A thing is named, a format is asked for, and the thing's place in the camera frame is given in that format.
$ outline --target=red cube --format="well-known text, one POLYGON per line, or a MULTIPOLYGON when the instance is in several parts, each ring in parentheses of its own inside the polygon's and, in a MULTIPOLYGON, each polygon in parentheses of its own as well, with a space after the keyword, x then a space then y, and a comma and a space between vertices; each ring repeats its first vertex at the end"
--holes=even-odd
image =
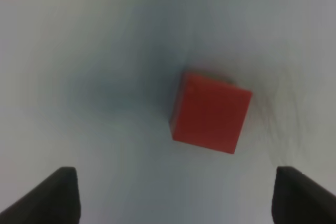
POLYGON ((252 92, 186 72, 171 120, 173 139, 234 154, 252 92))

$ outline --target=white surface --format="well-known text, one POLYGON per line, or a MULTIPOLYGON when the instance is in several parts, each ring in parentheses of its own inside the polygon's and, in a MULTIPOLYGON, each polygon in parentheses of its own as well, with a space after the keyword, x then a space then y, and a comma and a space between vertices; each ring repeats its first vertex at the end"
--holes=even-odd
POLYGON ((271 223, 275 170, 336 193, 334 0, 0 0, 0 209, 60 166, 82 224, 271 223), (184 66, 254 92, 235 155, 171 141, 184 66))

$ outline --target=cube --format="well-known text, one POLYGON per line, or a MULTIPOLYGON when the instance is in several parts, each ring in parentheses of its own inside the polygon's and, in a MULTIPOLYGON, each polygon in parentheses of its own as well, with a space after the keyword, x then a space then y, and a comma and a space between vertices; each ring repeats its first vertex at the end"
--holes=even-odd
POLYGON ((234 154, 252 92, 184 73, 170 121, 175 141, 234 154))

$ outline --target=cube face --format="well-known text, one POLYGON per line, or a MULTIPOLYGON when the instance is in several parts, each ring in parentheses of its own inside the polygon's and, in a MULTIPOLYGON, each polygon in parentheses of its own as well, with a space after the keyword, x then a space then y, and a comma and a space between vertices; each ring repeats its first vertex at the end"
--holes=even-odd
POLYGON ((252 93, 187 72, 171 120, 176 141, 234 154, 252 93))

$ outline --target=red block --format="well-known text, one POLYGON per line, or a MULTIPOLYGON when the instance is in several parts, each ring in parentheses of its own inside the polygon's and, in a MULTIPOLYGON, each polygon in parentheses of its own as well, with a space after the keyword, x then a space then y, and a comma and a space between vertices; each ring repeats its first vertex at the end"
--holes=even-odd
POLYGON ((171 120, 173 139, 234 154, 252 93, 186 72, 171 120))

